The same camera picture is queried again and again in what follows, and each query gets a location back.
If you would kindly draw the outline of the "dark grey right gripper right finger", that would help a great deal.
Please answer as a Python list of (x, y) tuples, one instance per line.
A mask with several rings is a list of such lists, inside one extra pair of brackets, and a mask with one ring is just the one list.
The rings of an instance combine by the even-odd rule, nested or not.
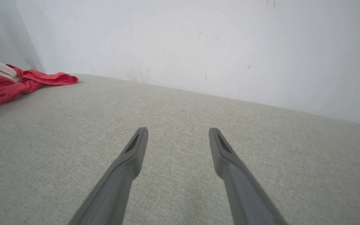
[(234, 225), (288, 225), (218, 128), (209, 129), (216, 174), (224, 181)]

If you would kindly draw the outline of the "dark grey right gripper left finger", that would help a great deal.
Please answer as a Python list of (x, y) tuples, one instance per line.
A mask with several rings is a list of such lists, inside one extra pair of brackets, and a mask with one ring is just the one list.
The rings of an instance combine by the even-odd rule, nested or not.
[(142, 169), (148, 129), (136, 130), (68, 225), (122, 225), (132, 182)]

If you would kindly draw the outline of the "grey fabric sofa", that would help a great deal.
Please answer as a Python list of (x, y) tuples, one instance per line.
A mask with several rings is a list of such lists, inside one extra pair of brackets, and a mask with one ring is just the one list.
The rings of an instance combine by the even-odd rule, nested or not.
[(360, 124), (77, 75), (0, 105), (0, 225), (65, 225), (139, 127), (125, 225), (233, 225), (217, 127), (289, 225), (360, 225)]

